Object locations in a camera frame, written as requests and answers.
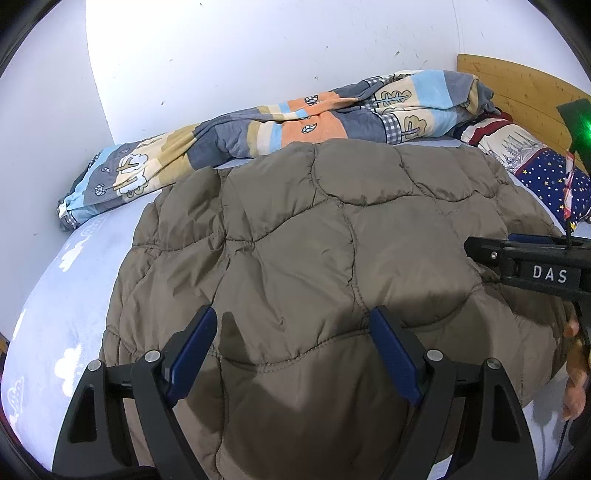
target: human hand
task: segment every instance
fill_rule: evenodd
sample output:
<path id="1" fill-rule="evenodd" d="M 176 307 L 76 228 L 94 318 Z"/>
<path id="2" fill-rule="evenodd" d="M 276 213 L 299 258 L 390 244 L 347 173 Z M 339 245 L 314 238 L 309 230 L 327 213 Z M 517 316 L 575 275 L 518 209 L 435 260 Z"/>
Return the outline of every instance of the human hand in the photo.
<path id="1" fill-rule="evenodd" d="M 576 337 L 579 333 L 579 321 L 573 317 L 564 327 L 565 338 Z M 584 387 L 589 376 L 590 361 L 583 342 L 580 338 L 576 338 L 566 357 L 566 372 L 569 375 L 569 380 L 564 391 L 563 417 L 565 421 L 574 420 L 583 413 L 586 401 Z"/>

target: blue gripper pad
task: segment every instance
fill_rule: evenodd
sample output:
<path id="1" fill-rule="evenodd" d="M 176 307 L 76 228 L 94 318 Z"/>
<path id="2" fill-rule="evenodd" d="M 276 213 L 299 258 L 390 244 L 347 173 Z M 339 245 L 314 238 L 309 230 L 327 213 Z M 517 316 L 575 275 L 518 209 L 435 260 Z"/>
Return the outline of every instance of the blue gripper pad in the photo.
<path id="1" fill-rule="evenodd" d="M 369 316 L 369 334 L 400 396 L 418 407 L 426 391 L 425 349 L 410 331 L 403 330 L 386 309 L 376 307 Z"/>
<path id="2" fill-rule="evenodd" d="M 170 368 L 169 388 L 165 395 L 170 406 L 176 405 L 179 400 L 186 398 L 189 394 L 216 332 L 216 312 L 209 307 L 185 341 Z"/>
<path id="3" fill-rule="evenodd" d="M 519 242 L 521 244 L 544 244 L 552 245 L 554 242 L 552 238 L 545 235 L 525 235 L 521 233 L 512 233 L 509 235 L 511 242 Z"/>

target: black clamp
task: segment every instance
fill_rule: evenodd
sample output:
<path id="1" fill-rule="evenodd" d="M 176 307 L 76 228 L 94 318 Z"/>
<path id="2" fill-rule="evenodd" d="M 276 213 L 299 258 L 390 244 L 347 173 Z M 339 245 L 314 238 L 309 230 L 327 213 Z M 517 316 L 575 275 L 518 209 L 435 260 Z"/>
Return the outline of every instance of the black clamp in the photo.
<path id="1" fill-rule="evenodd" d="M 213 309 L 203 307 L 162 351 L 131 365 L 98 360 L 82 375 L 57 442 L 54 472 L 66 478 L 206 480 L 172 411 L 185 398 L 216 334 Z M 528 427 L 501 363 L 452 362 L 426 351 L 385 307 L 371 312 L 369 331 L 399 394 L 417 411 L 381 480 L 426 480 L 452 400 L 465 397 L 449 480 L 534 480 L 537 466 Z M 134 455 L 122 399 L 134 398 L 155 468 Z"/>
<path id="2" fill-rule="evenodd" d="M 216 313 L 204 306 L 162 351 L 117 367 L 90 362 L 61 427 L 53 472 L 76 479 L 207 480 L 172 408 L 189 394 L 216 331 Z M 138 466 L 123 398 L 135 399 L 155 469 Z"/>
<path id="3" fill-rule="evenodd" d="M 580 337 L 589 355 L 591 347 L 591 241 L 588 238 L 556 238 L 510 235 L 508 240 L 470 237 L 464 243 L 468 257 L 497 268 L 501 283 L 539 291 L 572 301 L 579 318 Z M 583 414 L 569 430 L 577 446 L 591 429 L 591 382 Z"/>

